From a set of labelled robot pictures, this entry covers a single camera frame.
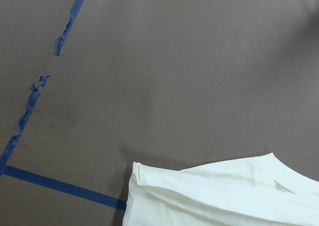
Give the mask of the cream long-sleeve cat shirt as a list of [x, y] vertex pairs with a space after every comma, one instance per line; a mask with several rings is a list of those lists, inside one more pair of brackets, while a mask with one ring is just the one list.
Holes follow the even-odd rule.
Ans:
[[134, 163], [125, 226], [316, 226], [319, 184], [274, 154], [180, 171]]

